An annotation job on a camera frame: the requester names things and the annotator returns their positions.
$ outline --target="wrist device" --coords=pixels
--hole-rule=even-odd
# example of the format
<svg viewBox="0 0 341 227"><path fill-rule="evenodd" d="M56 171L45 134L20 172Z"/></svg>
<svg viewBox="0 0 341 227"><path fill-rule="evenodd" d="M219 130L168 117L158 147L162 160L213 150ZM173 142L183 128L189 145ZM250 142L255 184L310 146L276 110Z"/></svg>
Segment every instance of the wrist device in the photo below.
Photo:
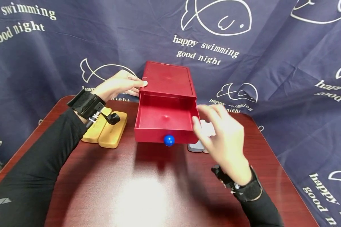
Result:
<svg viewBox="0 0 341 227"><path fill-rule="evenodd" d="M120 117L116 113L110 113L108 116L104 115L101 110L105 107L106 102L99 96L84 89L69 101L67 105L73 110L76 110L79 116L87 119L87 128L94 124L100 114L103 115L106 121L111 125L115 125L120 121Z"/></svg>
<svg viewBox="0 0 341 227"><path fill-rule="evenodd" d="M226 188L231 189L231 193L239 201L252 201L256 199L262 191L264 191L252 166L250 166L250 170L252 174L251 181L245 186L240 186L226 173L224 173L219 165L215 165L211 168L211 171L216 175L216 177L223 182Z"/></svg>

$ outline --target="wooden table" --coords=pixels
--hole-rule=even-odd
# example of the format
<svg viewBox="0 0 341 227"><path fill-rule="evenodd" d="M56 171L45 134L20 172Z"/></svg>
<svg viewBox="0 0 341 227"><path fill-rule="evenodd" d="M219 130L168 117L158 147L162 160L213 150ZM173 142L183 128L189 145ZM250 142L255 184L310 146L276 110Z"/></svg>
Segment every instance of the wooden table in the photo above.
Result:
<svg viewBox="0 0 341 227"><path fill-rule="evenodd" d="M62 98L0 173L0 181L67 108ZM136 143L138 103L109 101L128 123L117 149L80 142L63 166L46 219L48 227L249 226L238 201L211 172L209 154L185 144ZM254 121L245 127L244 153L286 226L318 226Z"/></svg>

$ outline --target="black sleeve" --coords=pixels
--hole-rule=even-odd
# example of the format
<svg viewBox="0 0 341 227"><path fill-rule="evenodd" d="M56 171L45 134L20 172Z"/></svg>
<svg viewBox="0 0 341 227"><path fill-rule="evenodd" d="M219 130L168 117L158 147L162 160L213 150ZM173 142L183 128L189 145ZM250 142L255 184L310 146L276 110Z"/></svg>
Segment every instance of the black sleeve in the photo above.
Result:
<svg viewBox="0 0 341 227"><path fill-rule="evenodd" d="M0 227L44 226L58 174L87 131L68 109L0 183Z"/></svg>
<svg viewBox="0 0 341 227"><path fill-rule="evenodd" d="M284 226L278 209L265 191L255 201L241 201L240 203L251 227Z"/></svg>

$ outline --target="hand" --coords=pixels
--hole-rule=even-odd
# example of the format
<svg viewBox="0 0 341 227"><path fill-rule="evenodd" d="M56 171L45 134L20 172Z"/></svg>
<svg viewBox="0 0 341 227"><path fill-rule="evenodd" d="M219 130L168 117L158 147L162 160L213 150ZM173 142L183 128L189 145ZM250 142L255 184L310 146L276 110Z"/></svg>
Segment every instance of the hand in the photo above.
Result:
<svg viewBox="0 0 341 227"><path fill-rule="evenodd" d="M120 70L117 74L97 86L91 93L107 102L122 92L132 96L139 96L139 88L145 86L147 86L147 81L142 81L126 70Z"/></svg>
<svg viewBox="0 0 341 227"><path fill-rule="evenodd" d="M203 146L234 182L241 186L249 183L252 174L243 152L244 127L223 105L198 105L197 109L206 115L207 122L212 122L216 132L215 136L208 137L202 131L199 119L192 117L194 133Z"/></svg>

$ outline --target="blue knob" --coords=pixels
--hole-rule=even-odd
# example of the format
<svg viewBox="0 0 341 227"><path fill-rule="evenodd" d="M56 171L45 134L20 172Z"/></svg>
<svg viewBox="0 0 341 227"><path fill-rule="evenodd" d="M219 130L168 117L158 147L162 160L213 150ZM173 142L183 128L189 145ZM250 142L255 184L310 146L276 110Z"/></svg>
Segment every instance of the blue knob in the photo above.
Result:
<svg viewBox="0 0 341 227"><path fill-rule="evenodd" d="M171 135L167 135L164 137L163 141L166 146L170 147L174 144L174 137Z"/></svg>

